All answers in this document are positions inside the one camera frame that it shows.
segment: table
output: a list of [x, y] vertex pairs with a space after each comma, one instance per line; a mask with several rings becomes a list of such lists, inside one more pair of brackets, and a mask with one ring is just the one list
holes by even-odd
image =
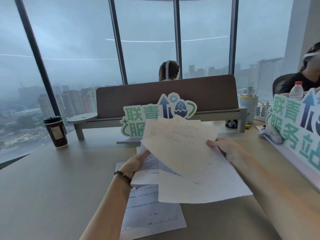
[[[113, 178], [116, 162], [135, 154], [139, 143], [116, 144], [120, 128], [85, 129], [85, 140], [68, 134], [69, 146], [53, 144], [0, 170], [0, 239], [78, 240]], [[296, 196], [320, 212], [320, 195], [251, 127], [222, 127]], [[181, 204], [187, 228], [147, 239], [280, 239], [253, 196], [207, 204]]]

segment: person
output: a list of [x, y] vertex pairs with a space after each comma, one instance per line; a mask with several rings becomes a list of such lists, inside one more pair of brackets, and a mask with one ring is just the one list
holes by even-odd
[[288, 76], [288, 78], [283, 82], [278, 91], [275, 92], [276, 94], [288, 97], [295, 82], [299, 81], [302, 82], [304, 94], [311, 88], [316, 88], [316, 91], [320, 91], [320, 42], [314, 44], [304, 55], [303, 66], [300, 72], [284, 76]]
[[[320, 216], [304, 205], [250, 154], [229, 138], [208, 140], [207, 145], [218, 147], [223, 152], [283, 240], [320, 239]], [[131, 157], [120, 171], [132, 178], [149, 153], [147, 150]], [[116, 174], [80, 240], [118, 240], [130, 190], [126, 179]]]
[[159, 68], [159, 82], [166, 80], [177, 80], [180, 76], [180, 67], [174, 60], [168, 60]]

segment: cloudy sky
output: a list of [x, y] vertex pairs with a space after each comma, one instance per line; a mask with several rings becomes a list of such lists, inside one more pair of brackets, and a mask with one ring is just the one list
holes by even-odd
[[[23, 1], [52, 85], [122, 84], [108, 0]], [[284, 56], [292, 3], [240, 0], [241, 68]], [[157, 81], [160, 64], [176, 60], [173, 1], [115, 0], [115, 6], [128, 82]], [[208, 71], [228, 64], [231, 0], [180, 0], [180, 22], [182, 73], [189, 65]], [[17, 98], [20, 81], [43, 86], [14, 0], [0, 0], [0, 100]]]

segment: bracelet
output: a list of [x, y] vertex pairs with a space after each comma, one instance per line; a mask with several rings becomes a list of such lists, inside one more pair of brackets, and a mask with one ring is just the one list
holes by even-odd
[[125, 175], [123, 172], [117, 170], [114, 172], [114, 175], [119, 174], [120, 176], [122, 176], [124, 179], [126, 179], [126, 181], [128, 182], [128, 184], [131, 186], [131, 179]]

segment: desk leg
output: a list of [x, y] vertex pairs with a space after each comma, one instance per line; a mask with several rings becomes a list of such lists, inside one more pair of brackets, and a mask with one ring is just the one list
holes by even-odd
[[246, 130], [246, 118], [247, 118], [247, 108], [240, 109], [240, 116], [238, 119], [238, 132], [244, 133]]
[[78, 140], [83, 141], [85, 139], [85, 136], [83, 134], [82, 129], [78, 128], [77, 124], [74, 124], [73, 126], [74, 126], [75, 132], [77, 134]]

